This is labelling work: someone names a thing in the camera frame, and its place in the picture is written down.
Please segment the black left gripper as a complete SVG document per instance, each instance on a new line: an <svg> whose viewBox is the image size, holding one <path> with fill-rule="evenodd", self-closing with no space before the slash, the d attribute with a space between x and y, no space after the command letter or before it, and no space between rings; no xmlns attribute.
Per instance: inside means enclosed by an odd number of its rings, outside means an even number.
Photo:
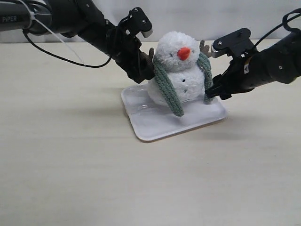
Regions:
<svg viewBox="0 0 301 226"><path fill-rule="evenodd" d="M129 79L140 84L144 80L151 80L154 75L154 50L148 54L140 50L141 42L129 37L121 29L114 27L106 35L109 56L128 75Z"/></svg>

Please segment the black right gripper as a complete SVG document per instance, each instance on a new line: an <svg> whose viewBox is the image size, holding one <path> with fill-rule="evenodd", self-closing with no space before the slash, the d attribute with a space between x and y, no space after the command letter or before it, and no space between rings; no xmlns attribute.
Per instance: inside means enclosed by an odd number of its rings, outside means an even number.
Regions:
<svg viewBox="0 0 301 226"><path fill-rule="evenodd" d="M229 67L222 74L213 77L213 85L205 90L207 98L220 97L229 99L234 94L246 93L255 89L253 82L248 81L250 72L245 73L245 68L255 54L236 57L230 61Z"/></svg>

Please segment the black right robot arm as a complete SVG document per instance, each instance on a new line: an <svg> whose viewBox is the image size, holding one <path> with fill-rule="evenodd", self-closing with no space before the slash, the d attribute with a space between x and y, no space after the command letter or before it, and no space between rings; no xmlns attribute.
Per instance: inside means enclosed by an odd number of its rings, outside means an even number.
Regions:
<svg viewBox="0 0 301 226"><path fill-rule="evenodd" d="M269 48L232 59L205 94L225 100L273 82L290 84L300 76L301 34L292 32Z"/></svg>

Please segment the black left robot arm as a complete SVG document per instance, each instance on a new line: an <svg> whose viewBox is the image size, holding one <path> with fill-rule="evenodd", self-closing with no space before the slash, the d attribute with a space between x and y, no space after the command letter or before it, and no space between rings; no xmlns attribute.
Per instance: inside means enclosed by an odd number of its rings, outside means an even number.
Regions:
<svg viewBox="0 0 301 226"><path fill-rule="evenodd" d="M117 25L105 18L91 0L2 0L0 30L29 34L79 36L108 56L136 83L154 77L154 51L140 50L137 34L147 38L152 24L140 7L134 7Z"/></svg>

